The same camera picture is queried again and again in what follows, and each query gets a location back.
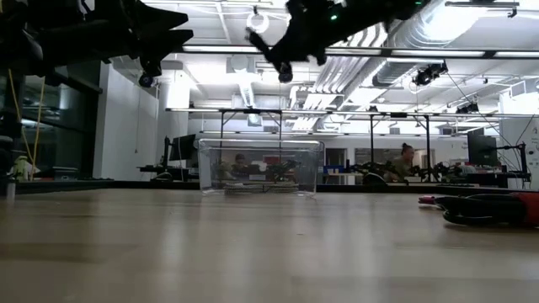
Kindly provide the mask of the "black background station frame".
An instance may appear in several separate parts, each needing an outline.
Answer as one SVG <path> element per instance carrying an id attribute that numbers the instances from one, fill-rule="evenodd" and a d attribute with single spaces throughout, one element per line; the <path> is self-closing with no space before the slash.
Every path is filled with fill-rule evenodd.
<path id="1" fill-rule="evenodd" d="M 371 144 L 371 162 L 374 162 L 374 119 L 377 116 L 381 116 L 383 119 L 389 117 L 391 119 L 405 120 L 412 118 L 419 123 L 425 130 L 426 141 L 426 153 L 427 153 L 427 169 L 426 169 L 426 182 L 430 183 L 431 179 L 431 152 L 430 152 L 430 116 L 425 113 L 408 113 L 408 112 L 366 112 L 370 119 L 370 144 Z"/>
<path id="2" fill-rule="evenodd" d="M 227 120 L 225 120 L 226 113 L 231 113 L 232 115 L 229 117 L 231 119 L 233 116 L 235 116 L 237 113 L 243 113 L 243 114 L 256 114 L 257 116 L 262 116 L 263 114 L 267 114 L 271 119 L 274 120 L 275 125 L 278 129 L 277 132 L 270 132 L 271 135 L 277 135 L 279 138 L 277 141 L 272 140 L 247 140 L 247 139 L 231 139 L 231 143 L 239 143 L 241 152 L 262 152 L 263 147 L 261 146 L 262 143 L 272 143 L 275 145 L 276 143 L 279 144 L 278 152 L 279 152 L 279 161 L 277 162 L 277 168 L 281 167 L 281 149 L 282 149 L 282 125 L 283 125 L 283 111 L 281 109 L 220 109 L 219 112 L 221 113 L 221 126 L 220 126 L 220 155 L 219 155 L 219 161 L 218 161 L 218 167 L 221 168 L 222 165 L 222 144 L 225 141 L 223 139 L 224 137 L 224 126 L 227 124 Z M 232 175 L 231 171 L 222 169 L 219 172 L 219 183 L 223 183 L 224 177 L 231 180 L 236 180 Z"/>

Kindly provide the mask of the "dark grey box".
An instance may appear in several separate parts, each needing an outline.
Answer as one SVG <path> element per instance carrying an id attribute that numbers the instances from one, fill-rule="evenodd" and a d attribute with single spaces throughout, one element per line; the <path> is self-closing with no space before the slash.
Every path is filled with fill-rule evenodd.
<path id="1" fill-rule="evenodd" d="M 53 167 L 51 171 L 55 181 L 77 180 L 79 176 L 79 170 L 75 167 Z"/>

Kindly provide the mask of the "overhead light bar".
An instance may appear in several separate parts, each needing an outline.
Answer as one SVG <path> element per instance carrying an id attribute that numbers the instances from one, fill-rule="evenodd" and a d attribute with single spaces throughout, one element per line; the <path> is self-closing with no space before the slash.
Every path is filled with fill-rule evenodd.
<path id="1" fill-rule="evenodd" d="M 212 55 L 258 55 L 247 45 L 185 45 L 183 53 Z M 539 50 L 467 50 L 467 49 L 399 49 L 380 47 L 329 47 L 328 56 L 384 58 L 462 59 L 462 60 L 539 60 Z"/>

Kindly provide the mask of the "black computer monitor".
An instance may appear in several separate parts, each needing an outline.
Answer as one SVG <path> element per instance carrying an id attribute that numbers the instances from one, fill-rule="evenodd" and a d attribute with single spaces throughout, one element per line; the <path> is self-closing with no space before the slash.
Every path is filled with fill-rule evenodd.
<path id="1" fill-rule="evenodd" d="M 189 161 L 195 152 L 196 135 L 180 137 L 165 137 L 163 141 L 162 165 L 168 167 L 169 161 L 177 161 L 181 168 L 187 168 Z"/>
<path id="2" fill-rule="evenodd" d="M 496 139 L 490 136 L 467 134 L 468 160 L 474 166 L 498 165 Z"/>

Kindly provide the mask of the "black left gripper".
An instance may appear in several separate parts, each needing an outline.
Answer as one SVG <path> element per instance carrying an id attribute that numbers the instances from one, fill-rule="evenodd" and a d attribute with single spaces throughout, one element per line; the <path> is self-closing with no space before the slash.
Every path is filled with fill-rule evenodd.
<path id="1" fill-rule="evenodd" d="M 186 13 L 154 8 L 141 0 L 94 0 L 94 9 L 86 9 L 88 21 L 104 21 L 105 33 L 122 40 L 131 59 L 139 59 L 143 72 L 138 82 L 144 88 L 161 74 L 160 61 L 183 52 L 194 36 L 191 29 L 169 30 L 187 23 Z"/>

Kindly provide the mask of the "white green bottle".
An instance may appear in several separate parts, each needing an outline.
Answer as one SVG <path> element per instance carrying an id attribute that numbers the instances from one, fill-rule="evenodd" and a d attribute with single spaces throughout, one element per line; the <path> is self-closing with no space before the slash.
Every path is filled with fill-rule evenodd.
<path id="1" fill-rule="evenodd" d="M 39 172 L 40 170 L 30 163 L 26 156 L 17 157 L 11 169 L 11 174 L 20 182 L 30 181 L 34 177 L 34 174 Z"/>

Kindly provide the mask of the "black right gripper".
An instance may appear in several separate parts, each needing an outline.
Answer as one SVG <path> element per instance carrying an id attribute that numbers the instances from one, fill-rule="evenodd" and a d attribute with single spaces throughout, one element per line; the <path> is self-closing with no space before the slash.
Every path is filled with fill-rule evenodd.
<path id="1" fill-rule="evenodd" d="M 313 56 L 319 66 L 327 61 L 326 45 L 322 42 L 323 27 L 336 21 L 339 15 L 352 7 L 352 0 L 336 3 L 334 0 L 287 0 L 290 21 L 284 35 L 270 47 L 252 28 L 246 28 L 246 40 L 260 51 L 274 66 L 282 62 L 307 61 Z"/>

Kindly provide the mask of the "black ceiling-hung device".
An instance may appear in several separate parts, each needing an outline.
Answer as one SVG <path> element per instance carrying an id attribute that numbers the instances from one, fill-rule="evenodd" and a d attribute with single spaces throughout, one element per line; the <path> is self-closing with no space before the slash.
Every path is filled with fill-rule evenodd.
<path id="1" fill-rule="evenodd" d="M 419 69 L 412 82 L 416 86 L 426 86 L 446 72 L 448 72 L 448 67 L 445 62 L 430 64 L 426 68 Z"/>

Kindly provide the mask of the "black aluminium table frame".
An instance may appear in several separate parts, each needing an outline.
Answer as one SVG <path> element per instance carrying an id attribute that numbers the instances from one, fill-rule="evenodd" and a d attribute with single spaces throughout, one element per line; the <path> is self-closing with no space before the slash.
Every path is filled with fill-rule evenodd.
<path id="1" fill-rule="evenodd" d="M 61 191 L 79 191 L 91 189 L 171 189 L 171 190 L 199 190 L 198 183 L 159 183 L 146 181 L 45 181 L 26 182 L 14 185 L 16 194 L 43 194 Z M 445 194 L 445 195 L 471 195 L 471 194 L 509 194 L 512 192 L 524 192 L 539 194 L 539 191 L 524 189 L 499 189 L 486 187 L 458 187 L 442 186 L 434 183 L 389 184 L 388 186 L 364 186 L 364 185 L 336 185 L 318 184 L 316 193 L 339 193 L 339 194 Z"/>

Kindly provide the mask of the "clear plastic bin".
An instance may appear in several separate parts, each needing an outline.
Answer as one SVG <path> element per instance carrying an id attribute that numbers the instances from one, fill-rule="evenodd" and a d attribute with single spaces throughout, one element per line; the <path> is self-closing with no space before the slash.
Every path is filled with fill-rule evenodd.
<path id="1" fill-rule="evenodd" d="M 243 151 L 239 143 L 224 139 L 222 165 L 218 167 L 220 139 L 201 139 L 198 147 L 200 190 L 204 194 L 316 194 L 323 144 L 319 141 L 282 141 L 281 167 L 279 144 L 262 143 L 263 151 Z M 253 172 L 247 180 L 224 177 L 219 183 L 222 169 L 232 170 L 235 156 L 241 153 Z"/>

